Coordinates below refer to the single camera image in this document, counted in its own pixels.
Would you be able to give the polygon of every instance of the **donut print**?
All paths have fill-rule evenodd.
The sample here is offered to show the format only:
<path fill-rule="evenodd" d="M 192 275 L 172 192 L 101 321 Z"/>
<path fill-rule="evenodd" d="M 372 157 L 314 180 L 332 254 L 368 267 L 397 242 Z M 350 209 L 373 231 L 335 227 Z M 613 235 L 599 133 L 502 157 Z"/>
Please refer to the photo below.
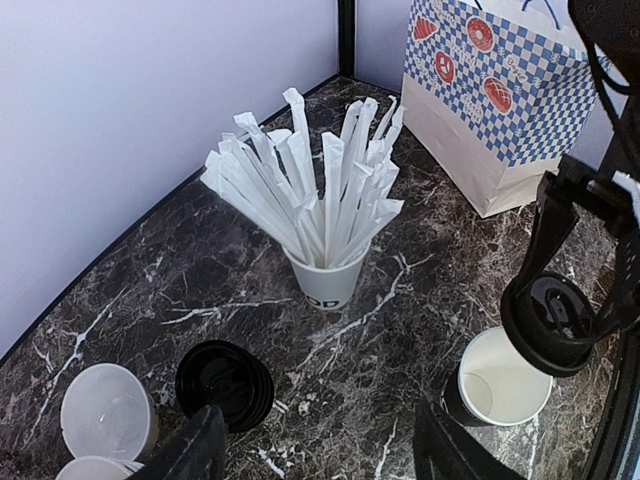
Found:
<path fill-rule="evenodd" d="M 511 92 L 497 78 L 489 77 L 484 81 L 484 91 L 496 109 L 507 114 L 511 110 Z"/>
<path fill-rule="evenodd" d="M 481 18 L 473 17 L 467 22 L 469 40 L 482 53 L 493 49 L 493 32 L 491 27 Z"/>
<path fill-rule="evenodd" d="M 418 17 L 416 27 L 413 29 L 413 37 L 416 40 L 426 40 L 438 31 L 438 26 L 429 20 Z"/>
<path fill-rule="evenodd" d="M 436 54 L 436 71 L 444 83 L 453 83 L 456 75 L 455 65 L 451 57 L 444 52 Z"/>

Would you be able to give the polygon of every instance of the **black plastic lid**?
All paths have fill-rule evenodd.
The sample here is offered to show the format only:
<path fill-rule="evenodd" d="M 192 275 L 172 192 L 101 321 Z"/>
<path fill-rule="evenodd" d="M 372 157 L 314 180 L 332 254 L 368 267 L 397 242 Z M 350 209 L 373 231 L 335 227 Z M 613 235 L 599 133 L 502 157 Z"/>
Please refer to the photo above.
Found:
<path fill-rule="evenodd" d="M 257 358 L 231 343 L 211 340 L 196 345 L 180 362 L 176 397 L 188 418 L 205 405 L 218 405 L 229 432 L 240 433 L 266 418 L 274 388 Z"/>
<path fill-rule="evenodd" d="M 578 373 L 596 341 L 589 300 L 570 280 L 552 272 L 540 274 L 517 297 L 513 284 L 500 305 L 511 343 L 531 365 L 549 375 Z"/>

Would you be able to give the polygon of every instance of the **paper-wrapped straw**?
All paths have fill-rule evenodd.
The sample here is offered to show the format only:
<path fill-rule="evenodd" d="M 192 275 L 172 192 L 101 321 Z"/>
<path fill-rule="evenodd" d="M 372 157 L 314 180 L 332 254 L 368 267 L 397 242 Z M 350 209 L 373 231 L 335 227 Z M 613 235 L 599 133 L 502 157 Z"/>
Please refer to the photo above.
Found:
<path fill-rule="evenodd" d="M 293 157 L 289 144 L 287 143 L 287 140 L 291 136 L 291 130 L 274 130 L 273 132 L 269 132 L 267 135 L 273 141 L 276 150 L 280 154 L 280 160 L 282 160 L 282 164 L 284 165 L 291 188 L 298 199 L 302 201 L 306 196 L 306 191 L 302 185 L 302 175 L 300 174 L 300 169 L 298 168 L 296 159 Z"/>
<path fill-rule="evenodd" d="M 328 263 L 336 248 L 336 224 L 340 215 L 341 166 L 344 156 L 344 142 L 333 133 L 322 134 L 322 150 L 324 151 L 324 258 Z"/>
<path fill-rule="evenodd" d="M 342 179 L 341 190 L 347 186 L 351 175 L 351 169 L 354 161 L 361 161 L 367 148 L 367 141 L 369 140 L 369 127 L 373 121 L 373 117 L 378 110 L 378 102 L 372 98 L 367 98 L 360 110 L 360 116 L 358 117 L 358 123 L 351 137 L 351 141 L 346 149 L 344 161 L 342 163 Z"/>
<path fill-rule="evenodd" d="M 329 268 L 338 268 L 349 263 L 358 255 L 380 231 L 393 220 L 402 209 L 402 200 L 378 200 L 373 221 L 367 223 L 349 242 L 342 253 L 329 264 Z"/>
<path fill-rule="evenodd" d="M 396 113 L 394 113 L 391 118 L 391 127 L 389 128 L 387 135 L 384 137 L 384 143 L 387 145 L 388 150 L 393 147 L 393 144 L 396 143 L 396 140 L 400 135 L 400 130 L 402 130 L 402 120 L 406 110 L 406 107 L 403 107 L 402 105 L 399 106 L 398 110 L 396 110 Z"/>
<path fill-rule="evenodd" d="M 335 235 L 331 241 L 336 253 L 342 252 L 347 243 L 349 243 L 356 214 L 358 213 L 358 205 L 362 198 L 362 191 L 365 183 L 373 174 L 373 168 L 371 167 L 358 162 L 355 162 L 353 166 L 355 168 L 349 183 L 347 183 L 347 190 L 340 206 L 340 217 L 338 218 Z M 327 262 L 330 263 L 331 260 L 333 260 L 333 256 L 327 257 Z"/>
<path fill-rule="evenodd" d="M 351 141 L 351 137 L 353 136 L 353 130 L 356 128 L 356 122 L 358 121 L 358 115 L 360 115 L 360 111 L 362 110 L 361 100 L 357 102 L 353 102 L 349 105 L 347 109 L 347 114 L 344 117 L 344 122 L 342 123 L 342 130 L 340 131 L 340 140 L 344 142 L 346 146 L 349 145 Z"/>
<path fill-rule="evenodd" d="M 252 113 L 236 115 L 253 148 L 233 134 L 223 134 L 219 153 L 207 158 L 202 181 L 300 262 L 316 268 L 344 266 L 362 254 L 402 207 L 403 202 L 387 196 L 398 177 L 391 155 L 405 108 L 390 96 L 391 104 L 369 140 L 378 103 L 371 98 L 356 101 L 347 108 L 340 136 L 322 135 L 321 202 L 304 98 L 295 89 L 287 90 L 284 98 L 291 106 L 294 132 L 267 134 Z"/>
<path fill-rule="evenodd" d="M 211 152 L 207 158 L 207 169 L 200 177 L 202 182 L 211 190 L 215 191 L 220 197 L 229 202 L 235 208 L 242 212 L 249 220 L 263 229 L 269 236 L 275 239 L 283 247 L 291 252 L 295 257 L 303 260 L 304 255 L 301 249 L 294 242 L 291 242 L 286 234 L 282 231 L 282 227 L 277 225 L 277 221 L 273 221 L 271 215 L 264 215 L 264 212 L 258 211 L 259 207 L 254 206 L 237 190 L 237 187 L 230 183 L 229 180 L 221 173 L 221 156 L 215 152 Z"/>
<path fill-rule="evenodd" d="M 396 109 L 396 104 L 398 103 L 396 101 L 396 97 L 393 95 L 389 95 L 389 98 L 391 99 L 391 106 L 389 107 L 389 110 L 387 110 L 387 113 L 384 114 L 384 117 L 382 117 L 382 120 L 380 120 L 380 124 L 378 125 L 378 128 L 376 128 L 376 132 L 373 134 L 373 138 L 371 140 L 380 140 L 389 126 L 393 112 Z"/>

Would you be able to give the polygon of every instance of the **white wall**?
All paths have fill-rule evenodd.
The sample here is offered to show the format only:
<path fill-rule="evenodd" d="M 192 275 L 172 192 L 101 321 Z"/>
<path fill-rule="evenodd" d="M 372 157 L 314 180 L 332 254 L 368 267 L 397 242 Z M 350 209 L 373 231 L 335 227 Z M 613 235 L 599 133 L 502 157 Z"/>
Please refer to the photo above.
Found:
<path fill-rule="evenodd" d="M 3 0 L 0 356 L 233 114 L 336 71 L 335 1 Z"/>
<path fill-rule="evenodd" d="M 413 0 L 357 0 L 356 78 L 395 92 L 401 90 L 412 3 Z M 568 24 L 566 1 L 552 0 L 552 4 L 560 23 Z M 531 5 L 545 12 L 542 0 L 535 0 Z M 620 79 L 616 72 L 613 77 Z M 621 111 L 624 97 L 613 93 L 612 96 Z M 609 119 L 598 102 L 571 153 L 585 163 L 597 166 L 612 135 Z"/>

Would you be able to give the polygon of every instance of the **paper shopping bag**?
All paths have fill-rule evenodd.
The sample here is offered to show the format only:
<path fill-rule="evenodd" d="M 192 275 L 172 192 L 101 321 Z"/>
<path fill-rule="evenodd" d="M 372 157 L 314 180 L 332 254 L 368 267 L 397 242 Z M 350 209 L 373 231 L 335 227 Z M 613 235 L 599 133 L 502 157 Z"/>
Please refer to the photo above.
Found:
<path fill-rule="evenodd" d="M 482 217 L 535 199 L 597 97 L 575 36 L 549 31 L 549 19 L 535 28 L 542 14 L 525 14 L 527 26 L 460 0 L 411 9 L 405 125 Z"/>

